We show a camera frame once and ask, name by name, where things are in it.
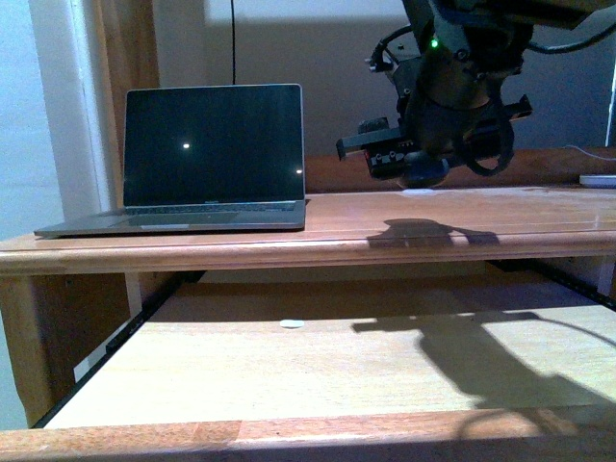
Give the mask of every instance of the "laptop keyboard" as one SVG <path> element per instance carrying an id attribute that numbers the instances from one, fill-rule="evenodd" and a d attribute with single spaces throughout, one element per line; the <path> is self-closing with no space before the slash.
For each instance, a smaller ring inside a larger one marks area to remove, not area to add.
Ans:
<path id="1" fill-rule="evenodd" d="M 254 203 L 254 204 L 203 204 L 172 205 L 165 207 L 139 207 L 126 209 L 128 215 L 153 214 L 210 214 L 215 212 L 289 212 L 294 202 Z"/>

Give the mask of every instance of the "laptop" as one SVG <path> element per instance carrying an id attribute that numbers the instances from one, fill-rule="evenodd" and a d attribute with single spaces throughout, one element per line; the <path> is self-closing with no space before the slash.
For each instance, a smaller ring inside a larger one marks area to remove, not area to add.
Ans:
<path id="1" fill-rule="evenodd" d="M 131 90 L 121 210 L 37 236 L 302 229 L 301 87 Z"/>

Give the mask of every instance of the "white object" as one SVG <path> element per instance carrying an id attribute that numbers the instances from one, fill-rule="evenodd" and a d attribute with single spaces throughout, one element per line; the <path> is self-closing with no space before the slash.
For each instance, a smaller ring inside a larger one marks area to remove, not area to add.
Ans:
<path id="1" fill-rule="evenodd" d="M 616 188 L 616 175 L 580 175 L 579 183 L 586 188 Z"/>
<path id="2" fill-rule="evenodd" d="M 304 326 L 304 321 L 302 320 L 282 320 L 280 322 L 280 327 L 284 327 L 285 329 L 299 329 Z"/>

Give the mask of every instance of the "power cord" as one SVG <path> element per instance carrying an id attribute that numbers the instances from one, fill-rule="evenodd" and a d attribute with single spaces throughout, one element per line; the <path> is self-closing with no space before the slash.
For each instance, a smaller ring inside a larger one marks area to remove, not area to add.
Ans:
<path id="1" fill-rule="evenodd" d="M 611 36 L 614 32 L 616 32 L 616 23 L 612 24 L 604 31 L 599 32 L 595 36 L 587 38 L 583 41 L 579 41 L 577 43 L 570 43 L 568 45 L 544 46 L 532 41 L 528 44 L 528 49 L 536 53 L 541 53 L 543 55 L 562 55 L 564 53 L 571 53 L 574 51 L 583 50 L 584 48 L 588 48 L 589 46 L 594 45 L 595 43 L 598 43 L 601 40 Z"/>
<path id="2" fill-rule="evenodd" d="M 591 152 L 585 151 L 584 149 L 582 149 L 579 146 L 575 146 L 574 144 L 566 144 L 563 147 L 571 147 L 574 149 L 577 149 L 579 152 L 581 152 L 582 154 L 585 154 L 589 157 L 594 157 L 595 159 L 600 159 L 602 161 L 606 161 L 606 162 L 616 162 L 616 157 L 603 157 L 603 156 L 598 156 L 597 154 L 593 154 Z"/>
<path id="3" fill-rule="evenodd" d="M 235 2 L 231 0 L 231 67 L 233 71 L 233 85 L 237 84 L 236 79 L 236 45 L 235 45 Z"/>

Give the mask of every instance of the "black cable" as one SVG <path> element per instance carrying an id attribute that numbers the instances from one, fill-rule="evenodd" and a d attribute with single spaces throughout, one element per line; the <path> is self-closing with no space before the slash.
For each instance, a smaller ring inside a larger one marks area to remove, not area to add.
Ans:
<path id="1" fill-rule="evenodd" d="M 611 36 L 614 32 L 616 32 L 616 23 L 612 24 L 604 31 L 599 32 L 595 36 L 587 38 L 583 41 L 579 41 L 577 43 L 571 43 L 569 45 L 544 46 L 532 41 L 528 44 L 528 49 L 536 53 L 541 53 L 543 55 L 561 55 L 564 53 L 571 53 L 573 51 L 588 48 L 589 46 L 594 45 L 595 43 L 598 43 L 601 40 Z"/>
<path id="2" fill-rule="evenodd" d="M 413 26 L 411 26 L 410 24 L 404 27 L 400 27 L 386 38 L 383 38 L 375 46 L 370 59 L 370 67 L 372 72 L 382 72 L 391 68 L 390 64 L 383 61 L 383 52 L 387 49 L 387 45 L 389 45 L 392 40 L 397 39 L 398 37 L 403 36 L 404 34 L 408 34 L 410 32 L 413 32 Z"/>
<path id="3" fill-rule="evenodd" d="M 235 48 L 235 3 L 231 0 L 231 66 L 233 69 L 233 85 L 237 83 Z"/>
<path id="4" fill-rule="evenodd" d="M 475 159 L 475 155 L 466 146 L 461 135 L 454 137 L 451 141 L 455 154 L 464 161 L 464 164 L 471 169 L 473 173 L 480 176 L 494 176 L 502 172 L 513 159 L 513 128 L 509 121 L 509 115 L 504 109 L 501 99 L 501 82 L 488 81 L 488 96 L 496 110 L 497 124 L 499 126 L 500 139 L 500 155 L 498 163 L 494 168 L 486 168 L 479 164 Z"/>

